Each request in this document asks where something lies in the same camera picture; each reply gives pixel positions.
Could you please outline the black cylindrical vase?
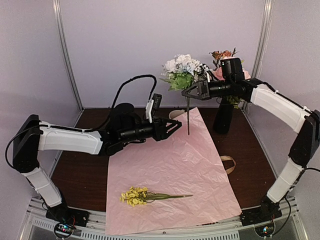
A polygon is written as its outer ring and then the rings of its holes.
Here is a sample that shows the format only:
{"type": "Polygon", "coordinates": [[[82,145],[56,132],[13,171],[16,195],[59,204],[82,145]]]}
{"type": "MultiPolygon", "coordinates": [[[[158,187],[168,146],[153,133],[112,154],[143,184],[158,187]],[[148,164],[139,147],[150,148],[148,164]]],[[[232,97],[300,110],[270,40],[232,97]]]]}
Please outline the black cylindrical vase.
{"type": "Polygon", "coordinates": [[[234,105],[226,97],[221,99],[214,122],[213,130],[217,134],[227,134],[233,118],[234,105]]]}

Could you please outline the blue hydrangea flower bunch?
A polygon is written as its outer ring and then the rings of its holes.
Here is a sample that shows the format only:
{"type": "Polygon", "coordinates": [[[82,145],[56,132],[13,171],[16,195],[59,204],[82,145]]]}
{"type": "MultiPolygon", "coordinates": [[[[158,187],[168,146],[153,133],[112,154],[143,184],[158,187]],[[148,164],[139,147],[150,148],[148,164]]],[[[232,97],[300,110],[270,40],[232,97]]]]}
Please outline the blue hydrangea flower bunch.
{"type": "Polygon", "coordinates": [[[202,69],[202,63],[190,54],[178,54],[164,63],[162,81],[169,84],[169,91],[182,91],[189,88],[202,69]]]}

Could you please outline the yellow small flower bunch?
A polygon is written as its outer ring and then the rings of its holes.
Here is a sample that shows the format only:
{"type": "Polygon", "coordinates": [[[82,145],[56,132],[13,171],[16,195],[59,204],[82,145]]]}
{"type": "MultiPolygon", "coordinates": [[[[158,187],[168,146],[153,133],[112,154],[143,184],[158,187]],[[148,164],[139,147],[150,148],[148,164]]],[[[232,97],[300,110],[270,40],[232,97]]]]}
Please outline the yellow small flower bunch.
{"type": "Polygon", "coordinates": [[[192,194],[170,195],[166,193],[158,193],[149,191],[147,187],[131,186],[126,192],[122,192],[119,197],[121,203],[126,203],[131,207],[146,205],[155,201],[162,201],[168,199],[180,199],[192,197],[192,194]]]}

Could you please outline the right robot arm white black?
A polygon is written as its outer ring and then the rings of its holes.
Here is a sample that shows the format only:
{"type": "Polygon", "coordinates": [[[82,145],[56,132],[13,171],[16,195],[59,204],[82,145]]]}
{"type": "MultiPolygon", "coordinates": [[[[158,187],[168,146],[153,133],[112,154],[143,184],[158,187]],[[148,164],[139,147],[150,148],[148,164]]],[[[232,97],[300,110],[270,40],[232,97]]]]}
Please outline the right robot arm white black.
{"type": "Polygon", "coordinates": [[[201,101],[216,97],[236,96],[273,114],[297,133],[282,172],[256,210],[259,220],[268,220],[320,145],[320,112],[301,106],[279,93],[270,84],[257,78],[246,79],[239,58],[221,60],[223,81],[199,80],[182,91],[187,98],[201,101]]]}

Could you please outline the pink peony flower stem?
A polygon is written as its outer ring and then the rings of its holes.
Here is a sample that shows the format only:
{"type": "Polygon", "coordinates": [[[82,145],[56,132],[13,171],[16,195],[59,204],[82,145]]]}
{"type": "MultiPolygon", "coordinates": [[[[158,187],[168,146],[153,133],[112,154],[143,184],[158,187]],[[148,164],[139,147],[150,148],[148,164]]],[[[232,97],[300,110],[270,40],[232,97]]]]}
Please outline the pink peony flower stem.
{"type": "Polygon", "coordinates": [[[214,78],[218,81],[224,81],[225,78],[223,77],[223,71],[221,67],[218,67],[215,70],[212,70],[212,74],[214,76],[214,78]]]}

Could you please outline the green fern white flower bunch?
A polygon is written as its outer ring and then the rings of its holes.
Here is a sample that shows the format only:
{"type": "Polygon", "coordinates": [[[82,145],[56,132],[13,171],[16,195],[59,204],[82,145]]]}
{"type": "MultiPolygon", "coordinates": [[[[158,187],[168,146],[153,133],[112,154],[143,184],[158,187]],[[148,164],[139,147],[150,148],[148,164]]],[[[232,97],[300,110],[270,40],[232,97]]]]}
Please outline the green fern white flower bunch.
{"type": "Polygon", "coordinates": [[[226,100],[229,104],[231,104],[235,109],[240,109],[243,106],[244,100],[239,96],[226,96],[226,100]]]}

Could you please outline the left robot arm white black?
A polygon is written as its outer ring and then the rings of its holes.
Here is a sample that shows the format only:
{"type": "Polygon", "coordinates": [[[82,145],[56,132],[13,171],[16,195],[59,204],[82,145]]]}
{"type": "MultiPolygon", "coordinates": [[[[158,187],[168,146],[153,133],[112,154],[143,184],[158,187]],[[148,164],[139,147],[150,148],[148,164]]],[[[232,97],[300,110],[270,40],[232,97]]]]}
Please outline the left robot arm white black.
{"type": "Polygon", "coordinates": [[[157,110],[158,106],[150,100],[144,117],[140,117],[132,104],[118,104],[110,110],[103,129],[54,125],[32,114],[7,144],[13,147],[12,161],[7,164],[26,177],[47,206],[52,208],[55,217],[67,222],[72,218],[72,211],[65,206],[62,193],[42,168],[38,152],[58,150],[110,157],[127,145],[143,143],[148,138],[157,142],[166,140],[182,123],[155,116],[157,110]]]}

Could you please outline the tan satin ribbon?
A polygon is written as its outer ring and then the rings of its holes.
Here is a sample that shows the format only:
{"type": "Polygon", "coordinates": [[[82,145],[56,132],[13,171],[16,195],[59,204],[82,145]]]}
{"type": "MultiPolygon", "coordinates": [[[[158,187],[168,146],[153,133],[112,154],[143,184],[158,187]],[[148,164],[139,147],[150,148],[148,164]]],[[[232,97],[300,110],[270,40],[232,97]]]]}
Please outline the tan satin ribbon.
{"type": "Polygon", "coordinates": [[[220,159],[222,162],[228,162],[227,168],[225,168],[225,172],[227,175],[231,174],[236,168],[236,161],[229,155],[221,155],[220,159]]]}

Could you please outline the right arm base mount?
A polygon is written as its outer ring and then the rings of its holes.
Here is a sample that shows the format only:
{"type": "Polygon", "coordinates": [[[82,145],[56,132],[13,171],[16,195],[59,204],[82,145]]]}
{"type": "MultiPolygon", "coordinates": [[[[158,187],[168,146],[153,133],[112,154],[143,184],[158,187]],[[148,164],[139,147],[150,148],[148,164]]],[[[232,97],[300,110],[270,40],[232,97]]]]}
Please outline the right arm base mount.
{"type": "Polygon", "coordinates": [[[274,220],[280,217],[282,217],[280,210],[261,215],[261,207],[255,207],[243,210],[240,215],[240,221],[243,227],[253,226],[254,232],[259,237],[266,239],[274,234],[276,230],[274,220]]]}

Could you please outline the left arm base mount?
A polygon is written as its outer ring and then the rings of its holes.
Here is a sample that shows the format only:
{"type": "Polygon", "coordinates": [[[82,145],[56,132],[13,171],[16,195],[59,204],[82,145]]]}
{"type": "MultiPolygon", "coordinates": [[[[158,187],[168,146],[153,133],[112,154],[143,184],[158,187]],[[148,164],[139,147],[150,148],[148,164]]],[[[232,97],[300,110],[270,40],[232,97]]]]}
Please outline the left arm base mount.
{"type": "Polygon", "coordinates": [[[68,207],[65,203],[49,207],[45,202],[45,217],[56,221],[53,227],[54,235],[61,240],[69,238],[77,227],[86,227],[89,220],[89,212],[86,210],[68,207]]]}

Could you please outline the pink wrapping paper sheet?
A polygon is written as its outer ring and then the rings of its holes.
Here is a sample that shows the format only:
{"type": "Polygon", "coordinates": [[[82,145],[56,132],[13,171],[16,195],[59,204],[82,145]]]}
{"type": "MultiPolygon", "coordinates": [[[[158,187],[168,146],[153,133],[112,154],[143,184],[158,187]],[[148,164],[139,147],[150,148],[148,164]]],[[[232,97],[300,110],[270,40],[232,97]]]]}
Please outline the pink wrapping paper sheet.
{"type": "Polygon", "coordinates": [[[241,214],[220,155],[197,108],[177,118],[182,126],[168,139],[128,145],[108,163],[108,235],[215,223],[241,214]],[[177,195],[132,207],[121,202],[130,187],[177,195]]]}

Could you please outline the orange brown flower stem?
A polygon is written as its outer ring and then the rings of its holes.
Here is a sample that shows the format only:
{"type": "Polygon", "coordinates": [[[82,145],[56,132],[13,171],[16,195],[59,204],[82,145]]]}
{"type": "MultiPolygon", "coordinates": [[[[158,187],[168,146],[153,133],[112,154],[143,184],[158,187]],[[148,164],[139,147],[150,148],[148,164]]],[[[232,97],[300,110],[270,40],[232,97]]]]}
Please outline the orange brown flower stem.
{"type": "Polygon", "coordinates": [[[225,51],[213,51],[209,54],[213,57],[212,63],[216,68],[219,68],[221,66],[221,60],[229,59],[234,57],[237,54],[236,48],[233,49],[233,51],[225,50],[225,51]]]}

